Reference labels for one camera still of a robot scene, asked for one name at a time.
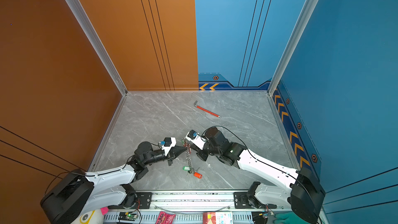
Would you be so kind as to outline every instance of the green glove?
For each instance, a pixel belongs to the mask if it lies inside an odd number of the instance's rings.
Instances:
[[[298,217],[294,212],[288,212],[283,214],[276,214],[275,218],[277,220],[274,221],[275,224],[284,223],[284,224],[310,224]]]

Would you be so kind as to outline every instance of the orange wall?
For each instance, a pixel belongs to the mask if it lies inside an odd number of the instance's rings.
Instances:
[[[195,0],[80,0],[128,90],[197,90]]]
[[[0,126],[87,169],[120,92],[65,0],[0,0],[0,12]],[[64,170],[17,148],[76,167],[1,128],[0,140],[15,146],[0,142],[0,222],[48,223],[39,202],[54,176],[45,172]]]

